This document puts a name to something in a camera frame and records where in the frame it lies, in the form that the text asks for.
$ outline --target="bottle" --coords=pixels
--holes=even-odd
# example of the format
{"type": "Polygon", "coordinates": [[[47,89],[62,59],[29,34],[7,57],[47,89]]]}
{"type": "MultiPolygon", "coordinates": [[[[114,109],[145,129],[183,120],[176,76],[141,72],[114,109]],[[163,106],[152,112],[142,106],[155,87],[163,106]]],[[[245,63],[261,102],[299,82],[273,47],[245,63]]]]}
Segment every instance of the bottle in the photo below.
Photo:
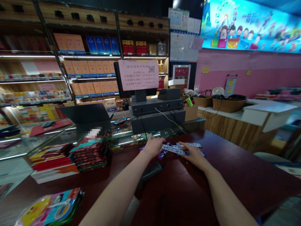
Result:
{"type": "Polygon", "coordinates": [[[163,54],[167,54],[167,45],[165,42],[163,43],[163,54]]]}
{"type": "Polygon", "coordinates": [[[161,72],[161,73],[164,73],[163,65],[164,65],[164,64],[162,63],[162,60],[161,60],[161,63],[160,63],[160,72],[161,72]]]}
{"type": "Polygon", "coordinates": [[[160,71],[159,61],[157,61],[157,63],[158,63],[158,70],[159,70],[159,73],[160,73],[161,71],[160,71]]]}
{"type": "Polygon", "coordinates": [[[158,53],[158,55],[163,54],[163,43],[161,41],[159,41],[159,43],[158,43],[157,53],[158,53]]]}

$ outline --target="yellow sign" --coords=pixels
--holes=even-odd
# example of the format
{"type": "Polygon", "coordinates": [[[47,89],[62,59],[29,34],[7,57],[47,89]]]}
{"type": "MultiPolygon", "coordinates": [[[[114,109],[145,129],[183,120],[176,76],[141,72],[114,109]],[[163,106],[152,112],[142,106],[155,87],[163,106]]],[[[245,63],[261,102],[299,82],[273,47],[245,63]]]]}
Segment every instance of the yellow sign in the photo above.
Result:
{"type": "Polygon", "coordinates": [[[203,74],[209,73],[209,67],[203,67],[203,74]]]}

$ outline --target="qr code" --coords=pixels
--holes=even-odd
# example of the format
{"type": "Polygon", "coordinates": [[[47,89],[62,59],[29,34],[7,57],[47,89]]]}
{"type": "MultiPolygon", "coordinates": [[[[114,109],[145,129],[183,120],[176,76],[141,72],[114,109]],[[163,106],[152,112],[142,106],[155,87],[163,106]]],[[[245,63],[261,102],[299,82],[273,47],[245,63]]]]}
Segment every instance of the qr code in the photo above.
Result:
{"type": "Polygon", "coordinates": [[[155,66],[149,66],[148,67],[149,73],[154,73],[155,72],[155,66]]]}

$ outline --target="wooden cabinet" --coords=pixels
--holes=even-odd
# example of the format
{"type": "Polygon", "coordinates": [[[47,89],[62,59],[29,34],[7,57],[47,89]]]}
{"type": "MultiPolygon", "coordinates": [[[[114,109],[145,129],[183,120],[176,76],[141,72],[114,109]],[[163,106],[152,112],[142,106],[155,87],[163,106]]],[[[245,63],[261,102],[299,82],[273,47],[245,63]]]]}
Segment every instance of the wooden cabinet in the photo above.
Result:
{"type": "Polygon", "coordinates": [[[0,19],[40,22],[33,1],[0,0],[0,19]]]}
{"type": "Polygon", "coordinates": [[[120,30],[169,34],[169,19],[119,13],[120,30]]]}
{"type": "Polygon", "coordinates": [[[48,2],[39,6],[46,23],[117,29],[113,12],[48,2]]]}

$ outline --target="cartoon mural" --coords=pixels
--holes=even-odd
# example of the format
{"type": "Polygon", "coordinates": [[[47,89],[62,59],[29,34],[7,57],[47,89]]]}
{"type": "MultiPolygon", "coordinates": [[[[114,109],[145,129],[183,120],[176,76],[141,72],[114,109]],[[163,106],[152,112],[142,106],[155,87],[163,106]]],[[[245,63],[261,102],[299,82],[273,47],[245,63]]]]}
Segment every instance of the cartoon mural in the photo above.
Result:
{"type": "Polygon", "coordinates": [[[301,18],[245,0],[206,0],[203,48],[301,53],[301,18]]]}

